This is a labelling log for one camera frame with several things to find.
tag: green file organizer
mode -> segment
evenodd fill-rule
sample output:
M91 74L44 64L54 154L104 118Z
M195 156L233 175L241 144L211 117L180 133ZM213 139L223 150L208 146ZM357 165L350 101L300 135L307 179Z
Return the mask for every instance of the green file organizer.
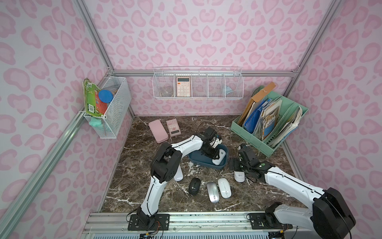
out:
M259 86L256 88L256 90L253 91L252 96L254 96L257 92L259 92L264 86ZM282 140L275 148L271 148L268 146L269 142L274 139L277 135L277 133L282 129L282 127L287 122L288 118L294 113L294 111L297 109L298 106L301 107L303 110L302 117L305 116L305 114L308 112L308 108L294 102L293 100L290 100L276 92L271 91L266 98L278 98L281 97L283 99L283 102L280 107L279 112L279 122L277 122L277 125L275 126L274 130L271 132L270 135L268 135L267 138L264 139L264 141L261 141L260 139L256 138L254 135L249 133L247 130L243 129L241 126L239 126L237 123L240 119L240 116L237 117L231 124L231 130L234 131L236 134L238 134L240 137L242 137L245 141L250 143L252 146L257 148L260 152L262 152L267 157L270 157L274 151L281 145L281 143L285 140Z

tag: pink leopard print wall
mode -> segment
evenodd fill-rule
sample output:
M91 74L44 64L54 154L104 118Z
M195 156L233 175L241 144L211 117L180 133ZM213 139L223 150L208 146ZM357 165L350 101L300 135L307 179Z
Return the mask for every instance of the pink leopard print wall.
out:
M252 92L260 85L274 82L275 92L282 94L289 77L244 77L244 98L241 100L161 100L153 97L152 77L128 77L135 115L236 115L241 114Z
M79 238L89 213L96 212L126 141L132 118L117 139L100 139L87 122L68 147L10 239Z
M1 1L0 61L3 216L83 108L83 79L98 83L106 69L70 0Z
M309 183L342 193L354 239L380 238L381 12L381 1L347 0L291 94L310 110L288 143Z
M295 69L330 0L86 0L116 69Z

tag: wall-mounted wire shelf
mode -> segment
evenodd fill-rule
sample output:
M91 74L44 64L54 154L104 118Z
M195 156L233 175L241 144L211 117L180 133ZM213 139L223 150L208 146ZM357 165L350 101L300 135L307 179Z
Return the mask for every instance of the wall-mounted wire shelf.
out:
M100 119L101 125L93 127L100 138L117 138L123 119L131 102L131 94L125 77L110 76L102 89L118 87L113 100L108 104L102 117L94 117L85 113L88 122L92 118Z
M242 67L155 67L152 79L154 97L158 99L227 99L243 98ZM177 96L177 77L191 80L190 97Z

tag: blue disc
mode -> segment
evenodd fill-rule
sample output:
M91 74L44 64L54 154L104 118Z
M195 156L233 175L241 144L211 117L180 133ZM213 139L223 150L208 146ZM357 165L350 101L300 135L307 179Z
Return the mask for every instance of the blue disc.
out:
M103 89L98 93L99 99L104 103L110 103L113 100L113 94L107 89Z

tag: silver mouse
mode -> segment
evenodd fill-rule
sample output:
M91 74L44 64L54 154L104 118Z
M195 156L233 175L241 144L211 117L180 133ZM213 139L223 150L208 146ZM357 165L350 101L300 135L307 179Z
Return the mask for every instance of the silver mouse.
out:
M208 196L210 201L213 203L219 202L219 191L217 190L217 185L215 182L207 183Z

